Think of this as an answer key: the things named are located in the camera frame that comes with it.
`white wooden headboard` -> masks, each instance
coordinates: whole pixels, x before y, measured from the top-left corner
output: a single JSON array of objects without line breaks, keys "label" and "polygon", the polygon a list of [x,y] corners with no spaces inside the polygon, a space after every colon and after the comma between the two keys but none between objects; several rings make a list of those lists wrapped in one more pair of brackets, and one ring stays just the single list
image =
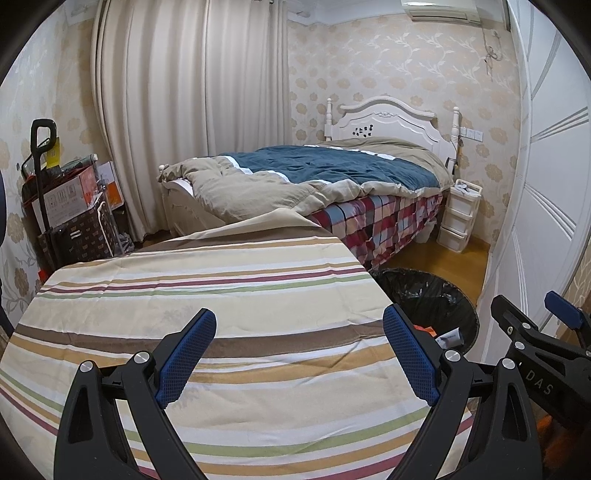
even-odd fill
[{"label": "white wooden headboard", "polygon": [[336,125],[332,124],[332,100],[326,105],[327,140],[346,138],[393,137],[420,145],[437,155],[450,173],[457,160],[460,134],[460,109],[454,107],[451,141],[445,140],[431,124],[436,113],[422,112],[401,100],[388,96],[372,97],[358,105],[341,106],[345,114]]}]

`air conditioner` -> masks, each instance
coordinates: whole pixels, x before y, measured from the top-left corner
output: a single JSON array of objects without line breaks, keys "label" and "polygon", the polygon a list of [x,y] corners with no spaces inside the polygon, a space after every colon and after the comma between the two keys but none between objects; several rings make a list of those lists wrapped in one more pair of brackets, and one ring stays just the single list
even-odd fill
[{"label": "air conditioner", "polygon": [[405,1],[402,8],[413,21],[451,22],[480,26],[474,0]]}]

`beige duvet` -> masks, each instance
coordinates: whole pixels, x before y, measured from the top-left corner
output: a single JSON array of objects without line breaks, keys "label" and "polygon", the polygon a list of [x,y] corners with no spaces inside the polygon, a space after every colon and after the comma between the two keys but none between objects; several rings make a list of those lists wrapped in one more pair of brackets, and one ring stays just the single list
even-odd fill
[{"label": "beige duvet", "polygon": [[361,185],[351,180],[329,183],[311,180],[290,183],[267,171],[245,174],[227,157],[190,158],[167,167],[159,181],[186,179],[203,209],[225,224],[236,223],[277,208],[291,209],[307,216],[331,203],[348,202],[367,195],[394,195],[405,198],[430,197],[448,189],[452,177],[443,162],[429,150],[395,138],[323,142],[319,147],[358,149],[375,154],[388,154],[413,162],[432,172],[439,188],[408,190],[396,183],[368,181]]}]

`blue comforter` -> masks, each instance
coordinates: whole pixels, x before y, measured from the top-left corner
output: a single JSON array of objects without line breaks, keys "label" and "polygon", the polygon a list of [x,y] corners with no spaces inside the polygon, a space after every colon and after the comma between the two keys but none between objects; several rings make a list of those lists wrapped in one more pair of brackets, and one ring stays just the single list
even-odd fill
[{"label": "blue comforter", "polygon": [[284,145],[265,147],[252,153],[223,155],[234,158],[242,168],[253,173],[264,170],[283,173],[292,183],[309,180],[334,183],[349,179],[359,185],[366,181],[398,183],[409,190],[440,186],[432,172],[402,158],[387,160],[349,150]]}]

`white wardrobe door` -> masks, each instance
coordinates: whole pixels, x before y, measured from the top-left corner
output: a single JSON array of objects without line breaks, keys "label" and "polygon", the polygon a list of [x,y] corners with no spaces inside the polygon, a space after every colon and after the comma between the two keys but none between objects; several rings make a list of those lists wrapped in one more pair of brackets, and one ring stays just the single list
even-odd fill
[{"label": "white wardrobe door", "polygon": [[478,305],[481,326],[488,324],[483,360],[491,364],[509,340],[490,318],[489,297],[504,295],[544,327],[550,318],[544,296],[566,290],[591,225],[591,83],[550,20],[527,0],[510,5],[514,38],[522,42],[518,59],[525,58],[522,144],[502,243]]}]

